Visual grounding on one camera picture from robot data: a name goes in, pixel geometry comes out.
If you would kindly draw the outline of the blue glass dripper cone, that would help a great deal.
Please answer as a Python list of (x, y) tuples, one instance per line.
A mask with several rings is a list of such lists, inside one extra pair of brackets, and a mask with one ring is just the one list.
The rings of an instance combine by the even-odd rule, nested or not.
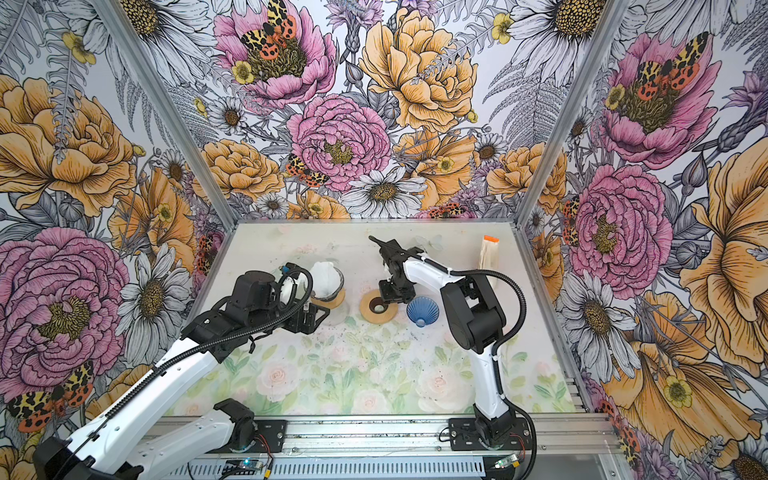
[(432, 298), (418, 296), (407, 304), (406, 315), (414, 325), (424, 328), (438, 320), (440, 308)]

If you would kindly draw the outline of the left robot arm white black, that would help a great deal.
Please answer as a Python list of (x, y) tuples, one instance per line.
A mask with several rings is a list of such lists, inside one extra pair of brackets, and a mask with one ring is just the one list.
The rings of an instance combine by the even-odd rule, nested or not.
[(246, 449), (255, 439), (252, 412), (220, 402), (201, 420), (154, 441), (142, 438), (192, 386), (245, 344), (277, 329), (309, 335), (327, 318), (310, 301), (309, 270), (287, 263), (281, 277), (240, 275), (230, 295), (198, 314), (168, 352), (104, 412), (67, 439), (41, 442), (33, 465), (39, 479), (159, 479), (222, 447)]

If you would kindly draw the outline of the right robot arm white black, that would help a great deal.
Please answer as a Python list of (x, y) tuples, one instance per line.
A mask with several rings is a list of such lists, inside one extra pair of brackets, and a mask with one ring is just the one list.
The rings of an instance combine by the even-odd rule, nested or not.
[[(527, 315), (525, 296), (507, 275), (488, 269), (455, 270), (430, 258), (423, 250), (403, 248), (396, 240), (369, 238), (390, 277), (379, 282), (382, 302), (415, 306), (416, 287), (440, 296), (442, 312), (456, 343), (470, 353), (475, 383), (475, 425), (484, 445), (501, 444), (515, 426), (514, 404), (504, 393), (499, 365), (500, 347), (522, 328)], [(507, 284), (518, 298), (518, 319), (505, 333), (506, 315), (490, 280)]]

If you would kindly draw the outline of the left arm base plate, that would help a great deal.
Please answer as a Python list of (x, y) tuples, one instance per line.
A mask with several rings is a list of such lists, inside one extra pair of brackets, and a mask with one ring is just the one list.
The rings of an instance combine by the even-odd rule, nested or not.
[(281, 453), (287, 437), (286, 420), (257, 418), (247, 423), (239, 435), (243, 453)]

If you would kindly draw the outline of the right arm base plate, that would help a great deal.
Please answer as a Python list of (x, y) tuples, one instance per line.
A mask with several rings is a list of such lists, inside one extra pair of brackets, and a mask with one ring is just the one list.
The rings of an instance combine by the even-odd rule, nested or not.
[(510, 432), (486, 444), (480, 437), (474, 418), (456, 417), (448, 420), (449, 443), (452, 451), (517, 451), (533, 449), (529, 422), (518, 416)]

